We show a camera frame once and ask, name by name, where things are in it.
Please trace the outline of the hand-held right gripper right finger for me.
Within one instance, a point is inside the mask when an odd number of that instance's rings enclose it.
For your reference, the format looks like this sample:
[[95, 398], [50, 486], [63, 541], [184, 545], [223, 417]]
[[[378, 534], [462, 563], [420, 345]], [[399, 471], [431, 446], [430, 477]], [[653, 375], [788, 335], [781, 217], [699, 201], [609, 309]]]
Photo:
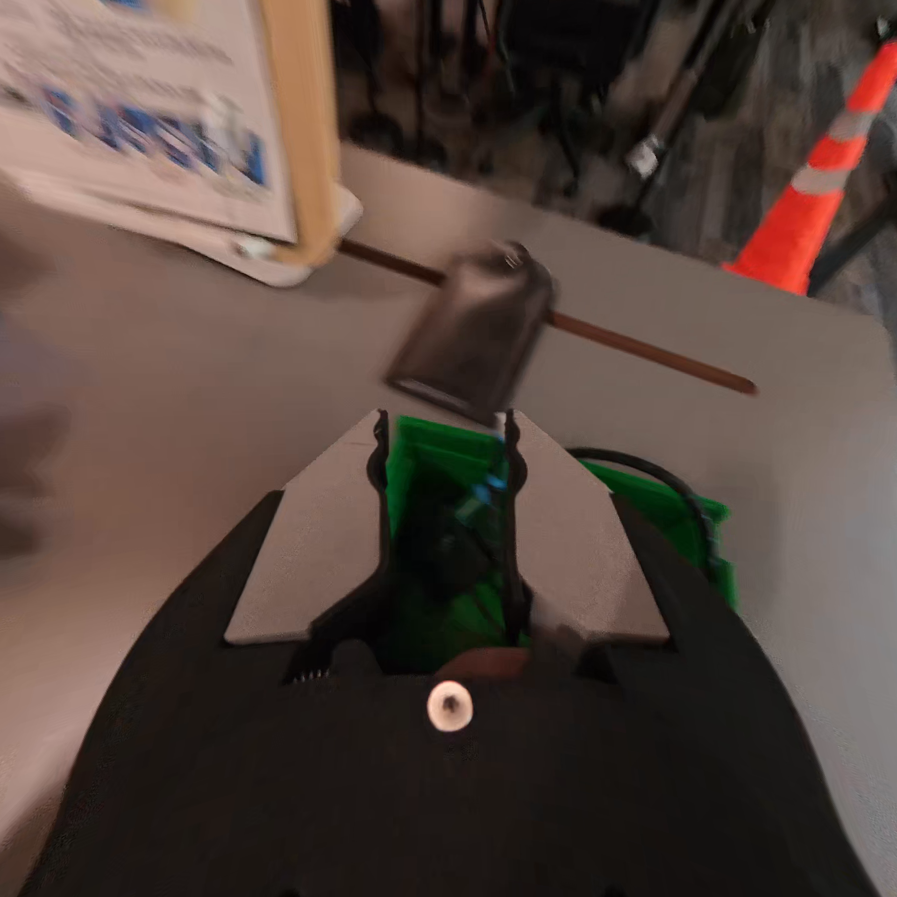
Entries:
[[508, 527], [534, 645], [662, 645], [669, 630], [611, 490], [508, 411]]

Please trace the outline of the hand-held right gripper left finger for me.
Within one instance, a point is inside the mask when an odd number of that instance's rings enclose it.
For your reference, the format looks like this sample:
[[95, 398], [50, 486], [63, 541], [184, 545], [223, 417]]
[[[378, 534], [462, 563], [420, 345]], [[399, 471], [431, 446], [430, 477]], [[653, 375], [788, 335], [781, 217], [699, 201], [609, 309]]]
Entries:
[[282, 489], [225, 630], [233, 646], [346, 637], [385, 590], [389, 420], [375, 410]]

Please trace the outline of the green plastic bin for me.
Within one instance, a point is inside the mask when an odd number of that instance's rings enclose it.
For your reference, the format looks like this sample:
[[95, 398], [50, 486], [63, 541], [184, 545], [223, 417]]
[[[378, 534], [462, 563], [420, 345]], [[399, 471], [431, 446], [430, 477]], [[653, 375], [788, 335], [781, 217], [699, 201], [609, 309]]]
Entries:
[[[641, 458], [596, 448], [573, 454], [739, 610], [734, 566], [720, 554], [726, 505]], [[468, 649], [508, 646], [500, 557], [507, 483], [502, 436], [398, 419], [387, 460], [397, 595], [375, 643], [388, 672], [429, 674]]]

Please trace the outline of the black braided cable green plugs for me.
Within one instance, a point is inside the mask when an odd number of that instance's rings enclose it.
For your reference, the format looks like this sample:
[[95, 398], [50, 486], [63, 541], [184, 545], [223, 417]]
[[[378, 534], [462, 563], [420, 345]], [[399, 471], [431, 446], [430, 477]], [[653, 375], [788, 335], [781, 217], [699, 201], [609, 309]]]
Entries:
[[[730, 518], [725, 504], [632, 454], [594, 447], [570, 448], [569, 454], [639, 510], [738, 609], [734, 566], [720, 546]], [[474, 605], [500, 632], [498, 543], [508, 474], [499, 442], [414, 445], [399, 470], [408, 487], [398, 525], [404, 560], [435, 600]]]

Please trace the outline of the grey usb hub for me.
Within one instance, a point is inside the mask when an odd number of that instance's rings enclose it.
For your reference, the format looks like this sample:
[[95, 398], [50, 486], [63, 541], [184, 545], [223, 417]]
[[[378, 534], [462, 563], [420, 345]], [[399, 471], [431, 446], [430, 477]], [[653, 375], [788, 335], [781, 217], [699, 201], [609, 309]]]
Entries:
[[555, 280], [518, 241], [458, 256], [388, 366], [388, 387], [492, 427], [555, 309]]

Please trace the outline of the white sign stand base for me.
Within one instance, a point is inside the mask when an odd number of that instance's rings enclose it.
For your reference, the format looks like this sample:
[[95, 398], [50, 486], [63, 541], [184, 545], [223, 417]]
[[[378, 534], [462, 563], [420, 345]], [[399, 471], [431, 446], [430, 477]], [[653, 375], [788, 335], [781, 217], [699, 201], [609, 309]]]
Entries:
[[317, 268], [327, 263], [342, 239], [363, 216], [360, 200], [343, 185], [337, 185], [335, 242], [328, 255], [317, 261], [309, 261], [304, 250], [298, 247], [115, 203], [35, 172], [2, 171], [2, 184], [14, 186], [38, 206], [190, 249], [241, 275], [278, 289], [295, 287], [307, 281]]

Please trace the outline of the orange traffic cone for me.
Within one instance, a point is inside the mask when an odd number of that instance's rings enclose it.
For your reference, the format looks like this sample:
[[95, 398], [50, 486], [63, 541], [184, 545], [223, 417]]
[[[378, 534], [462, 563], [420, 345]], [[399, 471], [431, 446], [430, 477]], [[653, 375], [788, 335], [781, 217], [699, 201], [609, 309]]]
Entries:
[[735, 260], [723, 269], [805, 295], [816, 259], [896, 79], [895, 37], [885, 39], [846, 106], [791, 177]]

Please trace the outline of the printed instruction sheet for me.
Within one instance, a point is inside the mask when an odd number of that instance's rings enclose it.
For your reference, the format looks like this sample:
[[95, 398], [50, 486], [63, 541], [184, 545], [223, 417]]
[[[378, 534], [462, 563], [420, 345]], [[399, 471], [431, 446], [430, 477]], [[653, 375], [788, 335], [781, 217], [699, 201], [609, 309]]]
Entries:
[[8, 178], [297, 239], [258, 2], [4, 1], [1, 94]]

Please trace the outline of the dark blurred equipment stands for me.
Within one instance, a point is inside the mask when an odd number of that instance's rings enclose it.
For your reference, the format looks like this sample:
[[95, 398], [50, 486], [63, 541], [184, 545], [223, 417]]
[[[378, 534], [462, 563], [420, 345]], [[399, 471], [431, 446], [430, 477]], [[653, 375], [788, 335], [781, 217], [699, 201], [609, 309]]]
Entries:
[[[342, 137], [360, 148], [482, 178], [531, 132], [556, 144], [560, 192], [577, 196], [587, 153], [620, 167], [622, 198], [596, 222], [646, 241], [645, 205], [691, 116], [718, 117], [754, 64], [776, 2], [332, 2]], [[665, 6], [703, 9], [638, 139], [610, 101], [644, 60]]]

